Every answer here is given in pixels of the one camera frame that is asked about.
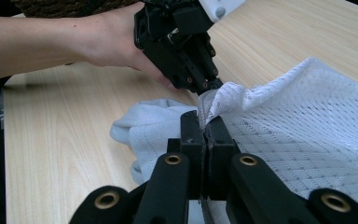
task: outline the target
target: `human hand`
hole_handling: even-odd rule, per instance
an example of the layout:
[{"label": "human hand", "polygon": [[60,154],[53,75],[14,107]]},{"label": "human hand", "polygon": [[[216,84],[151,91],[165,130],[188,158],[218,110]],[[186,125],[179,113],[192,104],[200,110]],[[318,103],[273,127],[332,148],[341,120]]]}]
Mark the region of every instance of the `human hand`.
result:
[{"label": "human hand", "polygon": [[143,6],[143,3],[137,3],[82,18],[78,26],[83,30],[86,46],[81,54],[95,65],[128,66],[140,70],[174,89],[173,84],[134,45],[134,15]]}]

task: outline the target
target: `wooden table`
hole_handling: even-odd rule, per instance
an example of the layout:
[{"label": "wooden table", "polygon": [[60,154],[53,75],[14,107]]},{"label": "wooden table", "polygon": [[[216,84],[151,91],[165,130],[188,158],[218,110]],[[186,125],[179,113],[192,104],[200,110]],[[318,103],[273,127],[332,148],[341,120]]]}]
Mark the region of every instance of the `wooden table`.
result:
[{"label": "wooden table", "polygon": [[[263,85],[308,57],[358,81],[358,6],[343,0],[248,0],[210,36],[224,81]],[[134,189],[134,155],[109,130],[156,98],[196,103],[130,68],[75,63],[14,76],[5,88],[7,222],[67,223],[94,189]]]}]

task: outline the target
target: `white cloth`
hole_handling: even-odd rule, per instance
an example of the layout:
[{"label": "white cloth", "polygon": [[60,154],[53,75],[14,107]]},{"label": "white cloth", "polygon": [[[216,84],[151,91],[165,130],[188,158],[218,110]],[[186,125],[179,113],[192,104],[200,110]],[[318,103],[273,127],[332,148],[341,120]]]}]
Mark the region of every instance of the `white cloth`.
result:
[{"label": "white cloth", "polygon": [[[138,179],[150,177],[167,139],[180,135],[180,115],[193,109],[140,103],[114,123],[112,137],[137,156]],[[358,84],[322,62],[307,59],[249,90],[226,83],[201,95],[198,112],[201,127],[221,116],[241,151],[265,160],[292,192],[308,198],[317,188],[337,189],[358,202]],[[215,220],[223,207],[214,207]]]}]

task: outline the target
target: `human arm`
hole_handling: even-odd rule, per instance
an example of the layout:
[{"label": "human arm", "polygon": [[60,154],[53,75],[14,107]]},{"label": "human arm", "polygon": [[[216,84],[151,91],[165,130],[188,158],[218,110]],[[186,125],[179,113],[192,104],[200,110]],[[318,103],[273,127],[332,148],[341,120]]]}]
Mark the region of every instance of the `human arm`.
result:
[{"label": "human arm", "polygon": [[133,15],[143,4],[85,18],[0,18],[0,77],[73,62],[128,66],[166,79],[133,44]]}]

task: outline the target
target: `robotic arm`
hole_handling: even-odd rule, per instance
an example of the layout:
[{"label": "robotic arm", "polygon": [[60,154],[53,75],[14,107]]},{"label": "robotic arm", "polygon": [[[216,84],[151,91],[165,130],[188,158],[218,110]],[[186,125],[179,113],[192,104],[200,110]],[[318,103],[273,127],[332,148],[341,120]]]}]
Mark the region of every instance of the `robotic arm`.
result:
[{"label": "robotic arm", "polygon": [[135,46],[177,89],[198,95],[222,81],[207,31],[245,0],[144,0],[135,15]]}]

